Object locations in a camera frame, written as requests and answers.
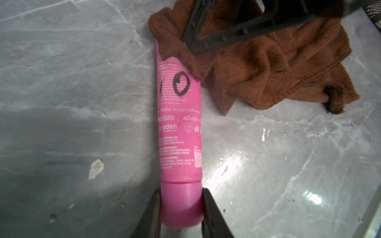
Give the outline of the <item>brown cloth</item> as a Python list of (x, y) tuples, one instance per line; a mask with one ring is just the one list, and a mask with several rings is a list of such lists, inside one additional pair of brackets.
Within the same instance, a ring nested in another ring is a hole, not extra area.
[(194, 1), (150, 16), (163, 59), (178, 58), (226, 115), (237, 99), (265, 110), (284, 99), (324, 103), (332, 114), (359, 99), (342, 65), (351, 53), (340, 19), (315, 18), (267, 35), (193, 55), (182, 42)]

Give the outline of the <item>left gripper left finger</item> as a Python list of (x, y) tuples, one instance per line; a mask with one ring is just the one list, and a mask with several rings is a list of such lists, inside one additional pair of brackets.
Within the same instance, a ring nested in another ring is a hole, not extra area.
[(157, 188), (130, 238), (160, 238), (160, 188)]

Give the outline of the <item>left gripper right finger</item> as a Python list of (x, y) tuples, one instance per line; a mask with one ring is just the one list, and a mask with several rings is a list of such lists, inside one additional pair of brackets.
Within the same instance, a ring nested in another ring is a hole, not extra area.
[(225, 222), (210, 190), (202, 189), (204, 219), (201, 230), (203, 238), (234, 238)]

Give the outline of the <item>pink toothpaste tube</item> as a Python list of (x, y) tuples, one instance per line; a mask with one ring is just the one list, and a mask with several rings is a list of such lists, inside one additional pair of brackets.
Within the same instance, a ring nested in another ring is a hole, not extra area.
[(171, 228), (202, 222), (201, 84), (176, 57), (163, 59), (155, 43), (160, 220)]

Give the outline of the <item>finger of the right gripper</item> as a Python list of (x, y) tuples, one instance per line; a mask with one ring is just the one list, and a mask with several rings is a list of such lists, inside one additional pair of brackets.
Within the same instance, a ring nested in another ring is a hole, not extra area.
[(194, 55), (298, 25), (314, 17), (345, 16), (345, 1), (263, 1), (265, 12), (262, 16), (200, 37), (203, 22), (215, 3), (196, 1), (192, 10), (183, 42)]

